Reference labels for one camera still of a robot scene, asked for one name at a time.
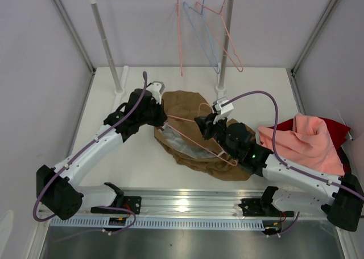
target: pink towel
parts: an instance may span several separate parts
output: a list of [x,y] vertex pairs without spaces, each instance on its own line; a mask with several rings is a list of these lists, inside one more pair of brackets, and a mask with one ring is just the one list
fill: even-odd
[[[273,150],[273,130],[260,126],[258,131],[262,146]],[[293,131],[277,131],[276,149],[281,156],[316,171],[344,174],[326,123],[320,118],[295,115]]]

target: white tabletop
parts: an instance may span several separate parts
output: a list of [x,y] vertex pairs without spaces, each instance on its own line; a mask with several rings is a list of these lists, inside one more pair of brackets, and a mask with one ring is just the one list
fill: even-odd
[[[119,76],[122,68],[117,68]],[[126,81],[125,102],[135,88],[143,87],[142,72],[150,81],[163,81],[165,91],[199,92],[212,103],[216,100],[214,86],[216,74],[212,68],[186,67],[180,76],[179,67],[130,67]],[[285,68],[245,68],[239,73],[227,68],[226,96],[232,98],[241,93],[263,90],[272,94],[279,108],[279,121],[292,118],[298,111]],[[98,68],[77,133],[74,150],[79,150],[95,134],[103,120],[113,110],[115,87],[109,68]],[[259,125],[274,123],[274,107],[264,95],[252,95],[234,103],[229,118],[249,125],[254,130]],[[98,186],[112,182],[119,187],[173,188],[194,190],[263,190],[267,185],[289,187],[283,183],[269,182],[253,175],[245,182],[224,182],[203,172],[177,165],[157,143],[153,127],[143,126],[125,144],[106,156],[82,181],[82,186]]]

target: metal pole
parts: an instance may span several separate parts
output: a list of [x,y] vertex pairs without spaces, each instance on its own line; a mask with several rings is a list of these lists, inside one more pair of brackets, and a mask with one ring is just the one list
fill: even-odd
[[107,42],[104,26],[102,25],[100,13],[98,12],[98,7],[97,7],[96,2],[91,4],[91,8],[92,8],[93,16],[95,17],[95,20],[96,20],[96,25],[97,25],[97,28],[98,28],[98,32],[100,33],[100,36],[101,36],[102,45],[104,47],[105,54],[106,54],[106,57],[107,57],[107,62],[109,63],[111,74],[113,75],[113,79],[114,79],[115,86],[116,86],[116,91],[118,93],[120,93],[122,91],[122,88],[121,88],[121,85],[120,85],[120,80],[119,80],[118,74],[116,72],[114,60],[113,60],[113,57],[111,55],[110,47],[109,47],[109,44]]
[[88,70],[90,71],[91,74],[93,74],[94,72],[94,68],[92,66],[91,60],[85,50],[85,47],[83,46],[80,37],[78,36],[75,27],[72,24],[72,21],[70,19],[70,17],[68,16],[68,13],[62,3],[61,0],[51,0],[53,2],[53,4],[55,5],[61,20],[63,21],[67,31],[69,32],[71,39],[73,41],[73,43],[75,44],[77,50],[80,52],[80,55],[82,56]]
[[[231,26],[231,18],[233,16],[233,5],[234,0],[227,0],[227,20],[226,20],[226,29],[230,33],[230,26]],[[224,48],[228,51],[229,48],[229,36],[228,33],[225,32],[225,42]],[[225,71],[226,71],[226,59],[228,56],[226,55],[225,51],[222,53],[222,61],[221,61],[221,69],[220,69],[220,78],[218,80],[218,89],[224,88],[224,81],[225,81]]]
[[307,55],[309,54],[309,51],[311,50],[311,48],[313,47],[314,43],[316,42],[316,39],[319,37],[319,35],[321,34],[325,24],[327,23],[327,21],[329,20],[329,17],[332,15],[334,9],[336,8],[337,4],[339,3],[339,0],[330,0],[326,9],[324,10],[324,13],[322,14],[320,20],[318,21],[315,29],[313,30],[310,38],[308,39],[305,47],[303,48],[300,56],[297,59],[297,62],[295,63],[295,65],[293,66],[293,70],[292,70],[292,75],[295,77],[298,69],[300,68],[300,66],[302,65],[303,61],[305,60],[305,58],[307,57]]

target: gray wall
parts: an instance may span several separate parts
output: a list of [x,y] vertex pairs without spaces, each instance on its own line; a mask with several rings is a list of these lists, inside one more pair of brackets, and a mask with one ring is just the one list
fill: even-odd
[[[341,121],[352,128],[352,157],[364,186],[364,2],[341,0],[307,60],[297,82],[308,114]],[[364,224],[355,236],[364,258]]]
[[15,213],[8,259],[27,248],[35,173],[64,157],[90,75],[50,0],[1,0],[0,11],[0,216]]
[[[193,5],[198,0],[187,1]],[[107,65],[88,0],[63,0],[95,66]],[[179,65],[176,0],[97,0],[118,65]],[[206,0],[213,8],[222,0]],[[235,0],[231,34],[246,66],[292,67],[328,0]],[[181,9],[185,65],[208,65]],[[223,39],[219,16],[206,12]],[[203,23],[193,20],[199,30]]]

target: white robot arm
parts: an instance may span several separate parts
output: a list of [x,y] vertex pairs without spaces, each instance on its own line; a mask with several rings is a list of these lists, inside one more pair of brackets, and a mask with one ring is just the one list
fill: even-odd
[[[266,94],[255,91],[245,95],[252,93]],[[239,206],[243,209],[243,214],[279,217],[285,211],[324,212],[334,225],[347,231],[356,231],[364,204],[359,198],[364,193],[358,179],[348,173],[337,176],[317,172],[252,142],[252,134],[244,124],[226,125],[227,116],[234,109],[231,102],[226,97],[219,99],[213,104],[214,113],[195,118],[203,137],[214,138],[238,161],[242,169],[268,180],[289,183],[305,191],[288,191],[269,186],[260,199],[242,199]]]
[[[83,209],[110,205],[121,207],[123,192],[113,184],[105,183],[95,187],[80,187],[79,184],[103,157],[123,144],[131,135],[137,133],[140,126],[145,124],[155,127],[164,125],[167,116],[163,110],[163,90],[164,84],[157,81],[148,85],[144,95],[142,95],[142,89],[136,89],[130,95],[127,103],[109,114],[99,131],[80,151],[54,165],[53,168],[43,165],[38,169],[38,200],[63,220]],[[140,98],[141,101],[137,108],[117,125]],[[52,184],[46,188],[47,183],[52,179]]]

